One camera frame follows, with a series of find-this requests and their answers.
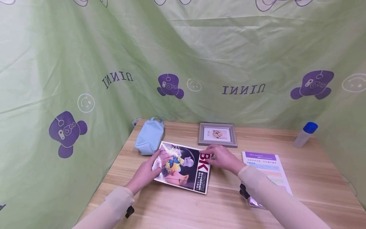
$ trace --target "framed picture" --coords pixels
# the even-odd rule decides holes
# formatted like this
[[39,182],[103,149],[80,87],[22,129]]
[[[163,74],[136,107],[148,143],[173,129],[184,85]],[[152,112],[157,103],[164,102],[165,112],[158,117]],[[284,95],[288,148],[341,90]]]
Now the framed picture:
[[201,122],[199,125],[198,145],[210,144],[237,148],[234,124]]

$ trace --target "fabric pouch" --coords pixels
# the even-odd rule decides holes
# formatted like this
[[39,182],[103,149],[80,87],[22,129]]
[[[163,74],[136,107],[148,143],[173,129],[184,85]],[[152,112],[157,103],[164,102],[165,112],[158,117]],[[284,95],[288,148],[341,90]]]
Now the fabric pouch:
[[141,155],[152,155],[160,146],[161,138],[164,133],[164,122],[162,119],[147,120],[142,126],[135,142],[135,148]]

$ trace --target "magazine cover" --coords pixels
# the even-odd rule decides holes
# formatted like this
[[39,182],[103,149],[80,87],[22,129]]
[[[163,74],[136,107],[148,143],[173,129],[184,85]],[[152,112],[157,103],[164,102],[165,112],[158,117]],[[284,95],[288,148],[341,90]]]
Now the magazine cover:
[[161,167],[156,181],[207,194],[210,165],[206,158],[211,155],[200,154],[201,149],[162,141],[160,155],[153,164],[153,170]]

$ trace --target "blue bottle cap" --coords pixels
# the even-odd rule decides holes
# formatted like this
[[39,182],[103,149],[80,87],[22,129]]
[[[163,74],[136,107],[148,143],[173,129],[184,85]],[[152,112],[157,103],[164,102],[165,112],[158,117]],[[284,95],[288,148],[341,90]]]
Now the blue bottle cap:
[[315,122],[308,122],[303,130],[308,133],[308,134],[313,134],[318,128],[318,124],[316,124]]

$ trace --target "printed flyer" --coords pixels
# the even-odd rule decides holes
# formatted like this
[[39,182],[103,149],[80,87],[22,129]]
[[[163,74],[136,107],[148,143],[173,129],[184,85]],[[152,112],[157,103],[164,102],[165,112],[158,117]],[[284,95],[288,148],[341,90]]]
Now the printed flyer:
[[[273,183],[283,189],[286,189],[286,191],[292,195],[290,185],[278,155],[243,151],[242,158],[244,163],[256,167],[258,170],[266,174]],[[248,203],[251,207],[264,208],[252,197],[249,197]]]

